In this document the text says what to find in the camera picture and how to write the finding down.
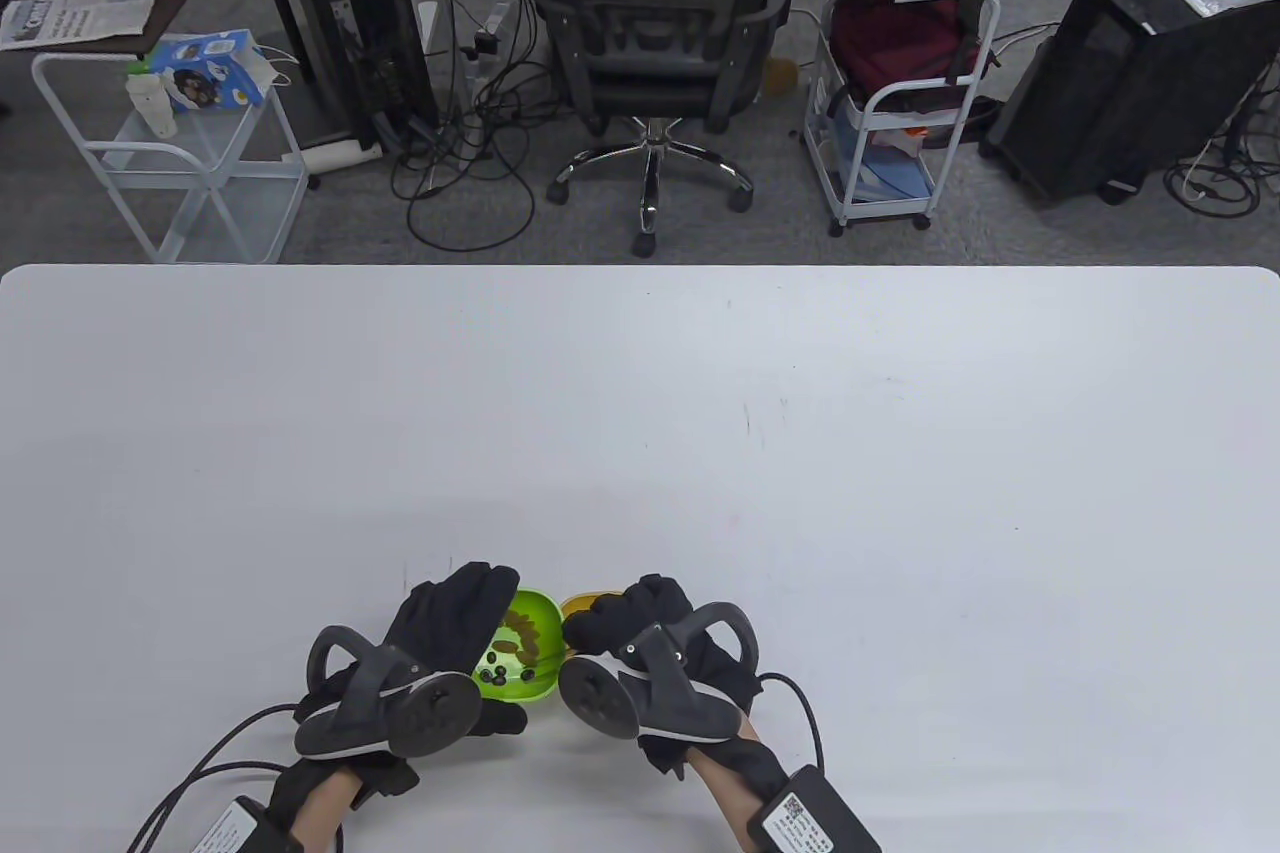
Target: red bag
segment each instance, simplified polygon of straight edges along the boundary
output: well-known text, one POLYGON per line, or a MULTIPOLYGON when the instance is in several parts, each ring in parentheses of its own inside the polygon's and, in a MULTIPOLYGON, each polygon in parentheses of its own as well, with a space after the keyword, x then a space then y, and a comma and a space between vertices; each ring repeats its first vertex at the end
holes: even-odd
POLYGON ((832 111, 845 93, 865 104, 884 86, 937 77, 946 77, 946 88, 891 93, 881 100, 878 109, 896 113, 956 109, 965 95, 956 78, 973 73, 982 45, 955 0, 837 0, 828 41, 846 81, 832 99, 832 111))

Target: desktop computer tower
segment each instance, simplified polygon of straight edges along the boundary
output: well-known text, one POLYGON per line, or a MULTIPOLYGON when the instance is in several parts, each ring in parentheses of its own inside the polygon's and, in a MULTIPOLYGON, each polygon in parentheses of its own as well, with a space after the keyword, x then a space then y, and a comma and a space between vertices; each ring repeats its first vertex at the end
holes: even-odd
POLYGON ((1047 199, 1125 199, 1201 152, 1280 50, 1280 1, 1074 0, 983 142, 1047 199))
POLYGON ((439 126, 412 0, 298 1, 325 93, 362 146, 379 140, 379 113, 397 134, 411 117, 439 126))

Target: white tube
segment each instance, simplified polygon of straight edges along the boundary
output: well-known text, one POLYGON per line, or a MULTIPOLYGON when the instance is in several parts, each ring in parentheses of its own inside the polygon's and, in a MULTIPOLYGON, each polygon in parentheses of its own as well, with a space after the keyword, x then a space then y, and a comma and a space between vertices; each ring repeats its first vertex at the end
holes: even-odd
MULTIPOLYGON (((360 167, 361 163, 380 159, 383 145, 375 143, 367 150, 360 149, 360 140, 339 140, 338 143, 325 143, 302 150, 302 163, 306 164, 307 173, 320 175, 320 173, 346 169, 347 167, 360 167)), ((293 154, 284 154, 280 159, 292 159, 293 154)))
POLYGON ((133 109, 142 114, 160 140, 173 140, 178 134, 178 120, 173 118, 173 102, 164 82, 155 73, 136 73, 124 77, 124 90, 133 100, 133 109))

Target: gray carpet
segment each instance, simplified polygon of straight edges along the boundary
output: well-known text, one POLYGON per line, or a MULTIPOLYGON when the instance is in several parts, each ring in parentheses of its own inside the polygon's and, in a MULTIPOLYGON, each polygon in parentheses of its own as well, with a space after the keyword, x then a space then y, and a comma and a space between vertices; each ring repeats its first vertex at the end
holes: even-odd
MULTIPOLYGON (((484 15, 502 0, 462 0, 484 15)), ((823 0, 796 0, 817 9, 823 0)), ((1002 31, 1056 20, 1070 0, 1004 0, 1002 31)), ((269 0, 193 0, 178 29, 276 26, 269 0)), ((783 56, 812 58, 812 20, 792 17, 780 35, 783 56)), ((1034 44, 1010 50, 989 91, 1007 95, 1034 44)), ((106 195, 68 143, 29 79, 23 54, 0 58, 0 99, 15 109, 0 120, 0 272, 20 263, 140 263, 141 250, 106 195)), ((68 99, 88 132, 109 132, 125 108, 123 91, 101 73, 63 76, 68 99)), ((447 85, 447 76, 442 77, 447 85)), ((965 146, 933 231, 906 222, 865 223, 841 240, 826 234, 827 211, 806 155, 791 132, 803 88, 767 99, 733 120, 727 134, 698 140, 737 159, 756 182, 754 209, 731 213, 718 181, 668 168, 659 219, 659 263, 1006 263, 1006 264, 1260 264, 1280 268, 1280 204, 1268 196, 1242 222, 1211 222, 1179 207, 1158 182, 1125 207, 1076 199, 1037 202, 965 146)), ((536 131, 522 172, 539 196, 538 214, 520 240, 470 257, 435 254, 404 228, 403 204, 388 193, 389 163, 334 173, 303 201, 285 263, 631 263, 640 168, 613 161, 573 186, 567 207, 549 207, 541 190, 556 168, 590 143, 575 120, 536 131)), ((159 237, 169 213, 160 196, 143 204, 159 237)), ((512 231, 527 209, 515 181, 465 182, 420 204, 424 232, 448 245, 476 245, 512 231)))

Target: plastic bottle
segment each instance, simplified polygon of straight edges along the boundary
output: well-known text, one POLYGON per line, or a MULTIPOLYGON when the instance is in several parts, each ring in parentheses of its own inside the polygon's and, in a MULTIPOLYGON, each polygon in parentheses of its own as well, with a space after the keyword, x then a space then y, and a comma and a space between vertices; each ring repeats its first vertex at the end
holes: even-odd
POLYGON ((151 132, 160 140, 173 140, 178 134, 178 120, 173 118, 173 102, 169 92, 155 73, 133 73, 124 79, 124 90, 128 90, 129 99, 133 100, 133 109, 142 114, 143 120, 151 127, 151 132))

